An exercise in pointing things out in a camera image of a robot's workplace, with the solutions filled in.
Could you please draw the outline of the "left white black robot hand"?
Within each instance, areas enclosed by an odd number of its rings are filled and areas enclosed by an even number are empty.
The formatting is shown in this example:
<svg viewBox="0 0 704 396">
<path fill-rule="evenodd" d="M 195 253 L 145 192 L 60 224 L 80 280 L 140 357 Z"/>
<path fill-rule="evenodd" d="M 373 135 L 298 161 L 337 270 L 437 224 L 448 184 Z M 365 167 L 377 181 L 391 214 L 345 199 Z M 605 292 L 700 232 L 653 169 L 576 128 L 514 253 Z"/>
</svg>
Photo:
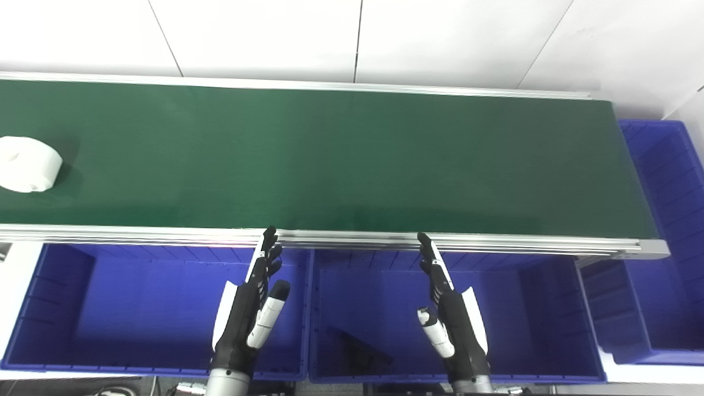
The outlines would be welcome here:
<svg viewBox="0 0 704 396">
<path fill-rule="evenodd" d="M 249 382 L 259 351 L 272 333 L 274 324 L 289 298 L 291 284 L 271 277 L 282 267 L 277 244 L 277 229 L 270 226 L 257 242 L 248 273 L 241 285 L 226 282 L 218 319 L 214 327 L 213 359 L 210 379 L 227 382 Z"/>
</svg>

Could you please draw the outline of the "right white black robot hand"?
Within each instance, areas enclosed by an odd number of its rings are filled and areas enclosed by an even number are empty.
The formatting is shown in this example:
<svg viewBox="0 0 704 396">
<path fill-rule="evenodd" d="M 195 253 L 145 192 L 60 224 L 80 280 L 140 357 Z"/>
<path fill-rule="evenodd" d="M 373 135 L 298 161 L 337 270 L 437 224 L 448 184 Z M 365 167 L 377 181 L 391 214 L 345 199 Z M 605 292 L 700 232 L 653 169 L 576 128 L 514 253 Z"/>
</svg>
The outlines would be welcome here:
<svg viewBox="0 0 704 396">
<path fill-rule="evenodd" d="M 455 393 L 492 393 L 488 340 L 473 287 L 457 291 L 435 242 L 423 232 L 421 270 L 429 278 L 430 300 L 436 311 L 417 309 L 420 326 L 443 361 Z"/>
</svg>

